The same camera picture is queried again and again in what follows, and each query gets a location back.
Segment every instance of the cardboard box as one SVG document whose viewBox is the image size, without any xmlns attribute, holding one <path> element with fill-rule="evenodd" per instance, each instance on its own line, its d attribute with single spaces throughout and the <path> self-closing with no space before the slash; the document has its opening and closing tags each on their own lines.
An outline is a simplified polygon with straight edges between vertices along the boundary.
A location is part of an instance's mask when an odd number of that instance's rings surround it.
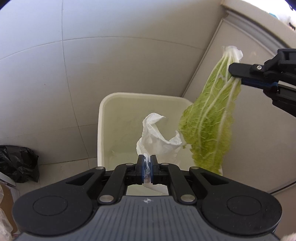
<svg viewBox="0 0 296 241">
<path fill-rule="evenodd" d="M 0 208 L 4 211 L 8 221 L 13 227 L 13 231 L 11 232 L 12 234 L 17 232 L 17 226 L 13 220 L 12 217 L 12 206 L 13 206 L 13 197 L 11 194 L 11 190 L 8 186 L 6 186 L 4 183 L 0 183 L 3 192 L 4 192 L 4 197 L 2 202 L 0 203 Z"/>
</svg>

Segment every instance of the white plastic bin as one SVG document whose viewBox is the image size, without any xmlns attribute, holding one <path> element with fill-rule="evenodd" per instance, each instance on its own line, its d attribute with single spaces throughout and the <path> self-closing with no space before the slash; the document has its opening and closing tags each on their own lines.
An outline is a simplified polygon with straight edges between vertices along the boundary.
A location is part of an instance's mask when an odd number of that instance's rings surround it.
<svg viewBox="0 0 296 241">
<path fill-rule="evenodd" d="M 183 111 L 191 104 L 187 99 L 173 96 L 135 93 L 106 96 L 99 107 L 98 166 L 113 170 L 119 164 L 136 163 L 136 143 L 142 136 L 144 118 L 152 112 L 165 116 L 157 123 L 157 127 L 164 138 L 169 140 L 178 130 Z M 185 149 L 181 148 L 177 160 L 180 160 L 179 167 L 182 170 L 194 165 L 189 145 Z"/>
</svg>

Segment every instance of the white cabinet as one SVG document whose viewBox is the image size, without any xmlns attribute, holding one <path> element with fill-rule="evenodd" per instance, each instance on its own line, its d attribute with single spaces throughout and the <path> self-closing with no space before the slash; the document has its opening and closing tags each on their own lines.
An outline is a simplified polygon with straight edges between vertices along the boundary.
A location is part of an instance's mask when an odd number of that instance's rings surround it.
<svg viewBox="0 0 296 241">
<path fill-rule="evenodd" d="M 221 21 L 185 98 L 195 101 L 222 56 L 222 46 L 228 45 L 241 49 L 241 62 L 247 64 L 263 64 L 285 47 L 254 24 L 230 14 Z M 296 178 L 296 118 L 273 106 L 262 90 L 243 85 L 241 89 L 223 174 L 264 191 L 278 190 Z"/>
</svg>

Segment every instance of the bin rim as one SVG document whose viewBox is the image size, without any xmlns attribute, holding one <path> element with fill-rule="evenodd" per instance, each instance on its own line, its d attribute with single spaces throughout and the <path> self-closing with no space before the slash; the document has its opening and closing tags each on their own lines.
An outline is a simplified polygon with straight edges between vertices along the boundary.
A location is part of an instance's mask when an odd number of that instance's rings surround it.
<svg viewBox="0 0 296 241">
<path fill-rule="evenodd" d="M 105 107 L 105 105 L 112 99 L 117 98 L 117 97 L 132 97 L 132 98 L 136 98 L 136 97 L 146 97 L 146 98 L 151 98 L 153 97 L 154 99 L 158 99 L 158 100 L 173 100 L 173 99 L 179 99 L 179 100 L 183 100 L 183 101 L 187 101 L 188 105 L 191 105 L 192 102 L 187 100 L 186 98 L 183 97 L 178 97 L 178 96 L 166 96 L 166 95 L 155 95 L 155 94 L 143 94 L 143 93 L 127 93 L 127 92 L 115 92 L 112 94 L 107 95 L 105 98 L 102 99 L 100 106 L 99 106 L 99 117 L 98 117 L 98 135 L 97 135 L 97 162 L 98 162 L 98 166 L 103 166 L 105 165 L 105 161 L 104 161 L 104 142 L 103 142 L 103 136 L 104 136 L 104 130 L 103 130 L 103 126 L 104 126 L 104 115 L 103 115 L 103 109 Z"/>
</svg>

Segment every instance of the floor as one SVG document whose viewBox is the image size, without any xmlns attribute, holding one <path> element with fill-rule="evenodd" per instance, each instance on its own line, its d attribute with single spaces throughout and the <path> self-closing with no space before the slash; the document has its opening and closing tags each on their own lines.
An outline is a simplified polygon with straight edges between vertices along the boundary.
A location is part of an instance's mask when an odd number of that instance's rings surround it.
<svg viewBox="0 0 296 241">
<path fill-rule="evenodd" d="M 39 165 L 39 181 L 37 183 L 33 181 L 17 183 L 16 188 L 19 190 L 20 195 L 24 195 L 27 192 L 56 183 L 96 166 L 96 157 L 77 161 Z"/>
</svg>

